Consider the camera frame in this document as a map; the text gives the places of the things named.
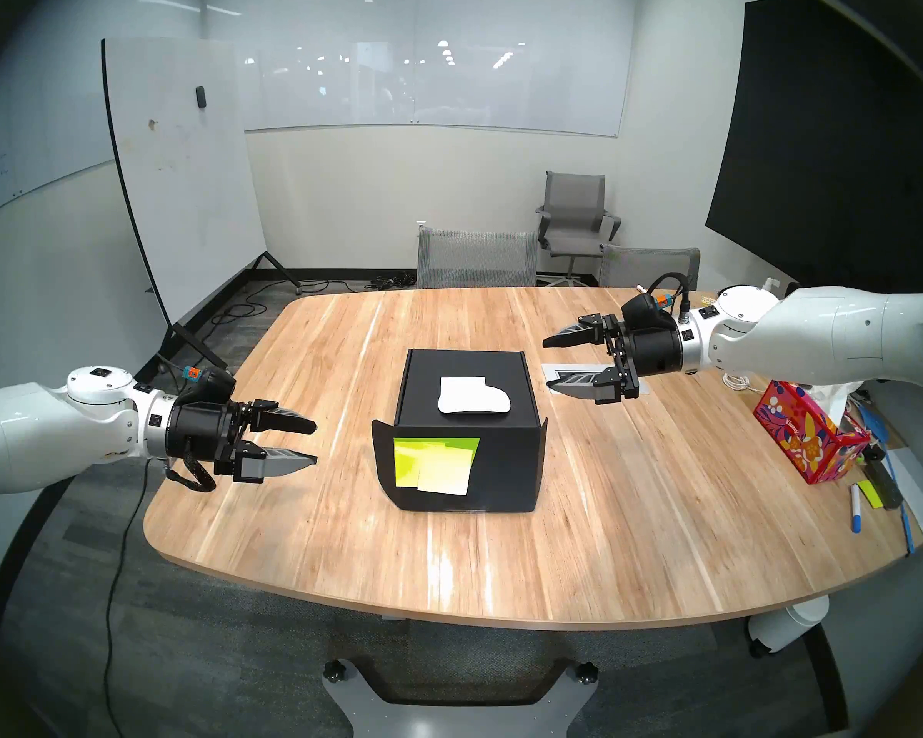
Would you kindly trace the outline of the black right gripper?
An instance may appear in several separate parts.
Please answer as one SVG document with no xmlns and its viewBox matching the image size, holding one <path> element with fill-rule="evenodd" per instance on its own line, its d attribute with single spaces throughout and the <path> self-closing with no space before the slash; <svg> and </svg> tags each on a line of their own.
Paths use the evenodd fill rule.
<svg viewBox="0 0 923 738">
<path fill-rule="evenodd" d="M 669 314 L 655 314 L 651 325 L 631 327 L 614 315 L 591 314 L 543 339 L 543 348 L 605 343 L 612 365 L 547 365 L 551 394 L 617 404 L 639 395 L 639 379 L 680 371 L 683 346 Z"/>
</svg>

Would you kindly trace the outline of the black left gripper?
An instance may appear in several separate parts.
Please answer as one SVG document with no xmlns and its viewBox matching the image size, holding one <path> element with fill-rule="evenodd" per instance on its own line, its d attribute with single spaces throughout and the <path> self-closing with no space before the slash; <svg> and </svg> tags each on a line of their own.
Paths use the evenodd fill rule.
<svg viewBox="0 0 923 738">
<path fill-rule="evenodd" d="M 179 483 L 214 483 L 215 475 L 233 481 L 263 484 L 315 465 L 315 455 L 283 448 L 263 448 L 244 439 L 254 433 L 280 431 L 311 435 L 317 423 L 270 399 L 251 402 L 195 401 L 175 404 L 168 422 L 168 457 L 183 460 L 188 475 L 168 466 L 168 478 Z"/>
</svg>

